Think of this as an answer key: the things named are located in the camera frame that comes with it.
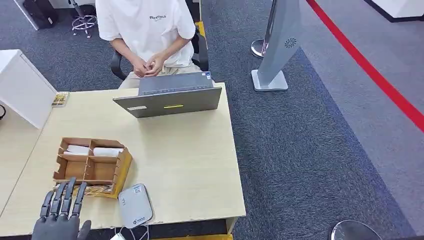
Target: beige pants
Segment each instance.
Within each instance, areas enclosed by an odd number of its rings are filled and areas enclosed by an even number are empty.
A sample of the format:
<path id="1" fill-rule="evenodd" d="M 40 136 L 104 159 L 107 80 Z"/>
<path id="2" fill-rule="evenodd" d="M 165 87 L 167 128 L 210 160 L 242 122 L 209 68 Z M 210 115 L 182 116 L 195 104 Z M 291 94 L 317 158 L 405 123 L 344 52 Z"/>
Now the beige pants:
<path id="1" fill-rule="evenodd" d="M 175 75 L 175 74 L 189 74 L 197 73 L 202 70 L 194 63 L 190 63 L 186 67 L 167 67 L 163 66 L 162 71 L 159 72 L 158 76 Z M 133 71 L 125 78 L 119 89 L 135 89 L 140 85 L 140 77 L 137 76 Z"/>

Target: laptop lid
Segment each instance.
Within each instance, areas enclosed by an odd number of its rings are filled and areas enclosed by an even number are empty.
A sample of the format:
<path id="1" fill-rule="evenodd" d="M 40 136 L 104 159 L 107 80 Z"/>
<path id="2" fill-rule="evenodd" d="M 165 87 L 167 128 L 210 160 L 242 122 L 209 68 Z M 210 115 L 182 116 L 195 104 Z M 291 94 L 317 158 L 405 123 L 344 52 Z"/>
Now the laptop lid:
<path id="1" fill-rule="evenodd" d="M 214 110 L 218 108 L 222 87 L 153 95 L 114 98 L 113 101 L 136 118 Z"/>

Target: desk leg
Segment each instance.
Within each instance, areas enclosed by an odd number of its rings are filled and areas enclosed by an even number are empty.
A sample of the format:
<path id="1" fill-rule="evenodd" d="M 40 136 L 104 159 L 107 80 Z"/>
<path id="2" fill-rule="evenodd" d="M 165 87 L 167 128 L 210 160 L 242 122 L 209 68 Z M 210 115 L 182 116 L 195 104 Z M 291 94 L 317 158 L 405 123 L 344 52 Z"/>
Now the desk leg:
<path id="1" fill-rule="evenodd" d="M 231 234 L 234 226 L 236 225 L 237 219 L 239 219 L 238 216 L 225 219 L 227 234 Z"/>

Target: wooden organizer box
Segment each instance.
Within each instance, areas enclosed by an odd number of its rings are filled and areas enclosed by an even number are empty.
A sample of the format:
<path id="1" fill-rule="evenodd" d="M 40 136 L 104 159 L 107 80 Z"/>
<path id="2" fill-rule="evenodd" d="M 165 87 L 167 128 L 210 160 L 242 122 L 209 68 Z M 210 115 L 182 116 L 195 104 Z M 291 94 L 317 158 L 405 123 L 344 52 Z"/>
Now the wooden organizer box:
<path id="1" fill-rule="evenodd" d="M 88 155 L 63 154 L 69 145 L 89 147 Z M 123 149 L 118 157 L 94 156 L 94 148 L 119 148 Z M 118 198 L 122 191 L 128 171 L 131 156 L 128 149 L 120 142 L 106 139 L 64 137 L 60 143 L 56 162 L 59 169 L 53 173 L 56 183 L 69 181 L 76 177 L 75 185 L 87 183 L 86 196 Z"/>

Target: small card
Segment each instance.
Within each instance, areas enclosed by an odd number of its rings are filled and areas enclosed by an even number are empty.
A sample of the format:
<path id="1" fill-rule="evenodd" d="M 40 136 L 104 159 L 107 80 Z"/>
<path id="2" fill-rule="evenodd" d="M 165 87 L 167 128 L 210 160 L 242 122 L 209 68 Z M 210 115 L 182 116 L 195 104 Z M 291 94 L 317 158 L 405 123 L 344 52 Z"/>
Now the small card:
<path id="1" fill-rule="evenodd" d="M 51 104 L 52 107 L 63 107 L 65 106 L 67 100 L 69 97 L 68 91 L 60 91 L 56 94 L 56 97 L 54 98 L 53 103 Z"/>

